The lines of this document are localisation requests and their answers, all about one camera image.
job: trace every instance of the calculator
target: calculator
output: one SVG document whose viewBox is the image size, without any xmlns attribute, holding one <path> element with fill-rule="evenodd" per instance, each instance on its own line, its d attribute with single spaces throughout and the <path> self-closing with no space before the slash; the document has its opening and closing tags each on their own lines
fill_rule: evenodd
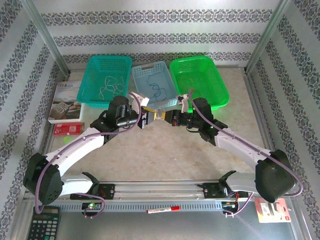
<svg viewBox="0 0 320 240">
<path fill-rule="evenodd" d="M 60 207 L 45 206 L 40 214 L 33 208 L 27 240 L 57 240 L 60 218 Z"/>
</svg>

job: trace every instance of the book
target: book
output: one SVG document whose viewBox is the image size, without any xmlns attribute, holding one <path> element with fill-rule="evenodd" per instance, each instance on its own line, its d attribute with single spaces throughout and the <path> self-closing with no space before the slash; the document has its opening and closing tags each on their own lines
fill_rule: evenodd
<svg viewBox="0 0 320 240">
<path fill-rule="evenodd" d="M 77 101 L 80 81 L 58 82 L 48 121 L 51 124 L 81 122 L 84 104 Z"/>
</svg>

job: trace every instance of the patterned wallpaper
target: patterned wallpaper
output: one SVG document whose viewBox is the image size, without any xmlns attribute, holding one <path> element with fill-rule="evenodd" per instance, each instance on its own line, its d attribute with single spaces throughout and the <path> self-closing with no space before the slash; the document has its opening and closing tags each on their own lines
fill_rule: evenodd
<svg viewBox="0 0 320 240">
<path fill-rule="evenodd" d="M 320 239 L 319 15 L 317 1 L 292 1 L 251 72 L 273 144 L 302 179 L 312 239 Z"/>
<path fill-rule="evenodd" d="M 0 240 L 10 239 L 29 158 L 48 132 L 59 68 L 17 0 L 0 2 Z"/>
<path fill-rule="evenodd" d="M 244 67 L 278 2 L 36 0 L 35 5 L 70 68 L 85 66 L 96 54 L 130 56 L 135 63 L 206 55 L 218 65 Z"/>
</svg>

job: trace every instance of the red box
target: red box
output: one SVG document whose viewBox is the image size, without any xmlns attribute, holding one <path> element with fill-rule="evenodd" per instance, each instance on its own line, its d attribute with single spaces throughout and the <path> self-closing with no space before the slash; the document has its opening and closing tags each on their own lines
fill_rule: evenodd
<svg viewBox="0 0 320 240">
<path fill-rule="evenodd" d="M 80 135 L 83 132 L 83 122 L 57 123 L 54 126 L 53 136 Z"/>
</svg>

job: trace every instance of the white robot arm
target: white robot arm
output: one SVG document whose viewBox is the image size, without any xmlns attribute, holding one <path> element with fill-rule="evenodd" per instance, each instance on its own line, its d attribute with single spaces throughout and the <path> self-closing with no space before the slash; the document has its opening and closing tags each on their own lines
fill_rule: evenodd
<svg viewBox="0 0 320 240">
<path fill-rule="evenodd" d="M 139 97 L 140 103 L 143 105 L 148 103 L 144 97 Z M 232 136 L 240 138 L 227 125 L 213 118 L 210 106 L 204 98 L 197 98 L 194 102 L 210 121 L 225 132 L 232 134 Z M 109 109 L 104 111 L 78 138 L 66 146 L 48 153 L 46 156 L 42 156 L 39 153 L 33 155 L 27 166 L 23 185 L 31 193 L 35 194 L 42 169 L 50 160 L 58 156 L 58 159 L 55 160 L 53 165 L 49 166 L 44 174 L 39 190 L 39 200 L 44 205 L 47 205 L 62 195 L 74 193 L 96 195 L 99 181 L 95 177 L 88 172 L 83 172 L 77 176 L 65 176 L 66 171 L 86 154 L 103 146 L 115 136 L 115 134 L 99 135 L 99 133 L 118 132 L 120 128 L 131 126 L 138 120 L 137 112 L 139 111 L 142 111 L 143 114 L 142 118 L 139 119 L 138 126 L 144 128 L 145 124 L 149 124 L 154 120 L 154 114 L 143 108 L 137 109 L 136 105 L 129 106 L 129 100 L 125 97 L 115 97 L 110 103 Z M 238 191 L 254 192 L 259 193 L 264 199 L 273 203 L 295 184 L 293 177 L 288 172 L 260 154 L 263 152 L 268 156 L 273 156 L 290 167 L 286 154 L 280 150 L 271 152 L 268 149 L 256 146 L 260 153 L 253 151 L 235 140 L 234 137 L 230 137 L 206 124 L 196 112 L 167 111 L 165 113 L 165 121 L 172 124 L 172 126 L 186 126 L 187 129 L 197 128 L 203 140 L 233 153 L 255 171 L 255 173 L 230 171 L 222 176 L 219 179 L 219 188 L 226 197 Z"/>
</svg>

